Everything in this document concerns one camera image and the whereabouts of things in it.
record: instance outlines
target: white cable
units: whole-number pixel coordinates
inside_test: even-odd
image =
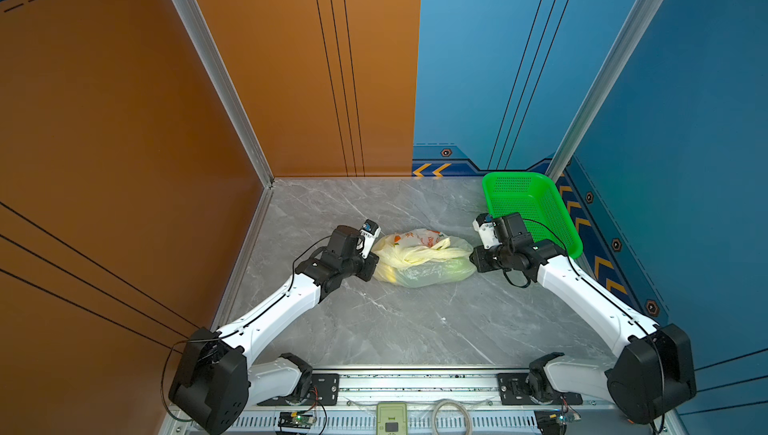
[[[440,401],[435,405],[435,410],[432,411],[432,435],[440,435],[437,431],[437,411],[443,408],[445,405],[452,405],[458,409],[464,415],[464,426],[467,428],[465,434],[472,435],[472,419],[469,416],[469,412],[459,402],[453,400]]]

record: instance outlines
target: orange wall panel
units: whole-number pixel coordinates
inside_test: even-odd
[[[408,175],[419,0],[197,0],[275,176]]]
[[[173,4],[21,1],[0,6],[0,201],[209,324],[262,187]],[[0,269],[163,345],[194,329],[2,206],[0,235],[183,335],[5,239]],[[5,273],[0,321],[4,433],[157,432],[168,348]]]

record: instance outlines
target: aluminum frame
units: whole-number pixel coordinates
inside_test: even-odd
[[[584,134],[589,130],[589,125],[592,124],[594,117],[600,111],[600,107],[603,106],[603,102],[624,70],[624,66],[627,65],[629,57],[632,56],[634,49],[638,46],[646,28],[654,19],[662,1],[635,0],[613,46],[610,47],[608,56],[605,57],[605,61],[600,67],[598,76],[594,78],[592,86],[590,86],[584,101],[571,122],[571,126],[568,127],[568,131],[563,136],[558,151],[554,152],[554,157],[552,157],[552,162],[546,173],[553,181],[557,182],[568,161],[576,152],[578,144],[581,143]]]
[[[256,138],[254,127],[251,125],[248,115],[245,113],[243,103],[237,94],[229,72],[226,70],[224,60],[221,58],[214,37],[211,35],[208,25],[203,17],[197,0],[171,0],[181,18],[187,33],[197,50],[197,55],[205,67],[211,83],[216,88],[226,114],[235,128],[243,148],[248,154],[248,159],[259,175],[259,180],[264,188],[272,186],[274,176],[269,164],[266,162],[264,151]]]

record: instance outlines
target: green plastic bag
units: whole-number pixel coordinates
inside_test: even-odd
[[[408,288],[462,281],[476,270],[466,240],[434,230],[387,235],[371,251],[379,255],[373,277]]]

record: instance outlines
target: blue wall panel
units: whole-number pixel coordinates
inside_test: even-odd
[[[422,0],[415,144],[458,146],[481,170],[548,157],[633,3]]]
[[[664,0],[577,151],[697,367],[768,347],[767,32],[768,0]],[[765,375],[764,360],[705,369],[701,388]],[[767,388],[708,391],[680,411],[762,401]],[[719,412],[684,421],[719,433]]]

